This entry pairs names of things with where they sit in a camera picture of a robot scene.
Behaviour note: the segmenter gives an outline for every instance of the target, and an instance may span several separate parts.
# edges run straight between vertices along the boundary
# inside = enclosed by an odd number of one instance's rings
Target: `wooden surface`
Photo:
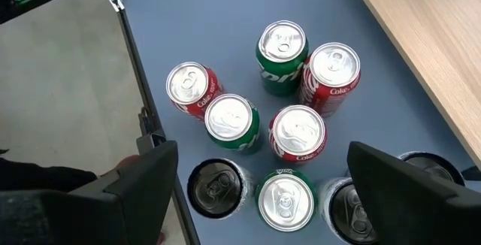
[[[364,0],[481,168],[481,0]]]

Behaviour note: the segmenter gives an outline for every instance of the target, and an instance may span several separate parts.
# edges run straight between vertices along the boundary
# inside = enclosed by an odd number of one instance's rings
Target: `red can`
[[[165,88],[175,107],[202,122],[209,103],[224,93],[212,69],[196,62],[184,62],[172,69]]]
[[[327,142],[324,120],[304,105],[283,108],[269,123],[269,142],[274,153],[287,162],[316,158]]]
[[[358,85],[361,63],[353,49],[341,43],[318,47],[303,67],[299,101],[321,116],[331,116]]]

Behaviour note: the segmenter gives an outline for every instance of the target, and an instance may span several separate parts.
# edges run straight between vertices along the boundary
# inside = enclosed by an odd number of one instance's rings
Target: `floor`
[[[142,100],[107,0],[53,0],[0,26],[5,157],[102,174],[136,154]],[[173,204],[165,244],[185,244]]]

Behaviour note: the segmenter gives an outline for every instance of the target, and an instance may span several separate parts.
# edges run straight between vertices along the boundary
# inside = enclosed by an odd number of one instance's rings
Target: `soda can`
[[[212,141],[228,150],[254,153],[261,147],[259,112],[240,95],[215,98],[207,107],[205,127]]]
[[[165,85],[174,106],[201,121],[209,103],[224,93],[216,74],[196,62],[177,65],[167,76]]]
[[[360,72],[353,49],[337,42],[324,44],[304,65],[299,101],[322,117],[331,116],[358,85]]]
[[[187,196],[202,216],[225,219],[238,212],[255,192],[254,176],[228,159],[208,159],[189,176]]]
[[[325,147],[328,134],[324,120],[304,105],[283,108],[269,123],[272,150],[287,162],[307,162]]]
[[[334,178],[319,187],[319,212],[331,231],[347,244],[378,241],[350,177]]]
[[[441,156],[422,151],[411,151],[401,154],[398,158],[436,177],[464,186],[464,178],[458,169]]]
[[[292,169],[278,169],[257,186],[256,203],[261,218],[278,231],[302,229],[313,218],[317,195],[310,181]]]
[[[299,25],[288,20],[270,24],[256,47],[264,89],[278,96],[295,93],[308,53],[309,44]]]

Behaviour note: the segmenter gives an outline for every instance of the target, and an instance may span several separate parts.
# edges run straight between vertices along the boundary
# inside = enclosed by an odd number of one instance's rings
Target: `table surface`
[[[350,141],[362,141],[391,154],[425,150],[444,156],[458,169],[473,165],[449,126],[419,85],[362,0],[123,0],[162,124],[179,143],[178,176],[185,192],[190,171],[200,162],[226,157],[259,179],[285,167],[267,141],[251,156],[222,150],[198,121],[181,113],[165,92],[168,72],[184,61],[210,66],[229,92],[255,104],[264,127],[295,98],[275,98],[261,85],[256,40],[277,20],[300,24],[312,45],[339,41],[350,45],[362,63],[361,80],[340,110],[326,120],[325,151],[297,168],[319,183],[346,173]],[[250,202],[225,220],[206,219],[191,208],[203,244],[342,244],[319,214],[294,233],[261,221]]]
[[[481,0],[365,0],[481,167]]]

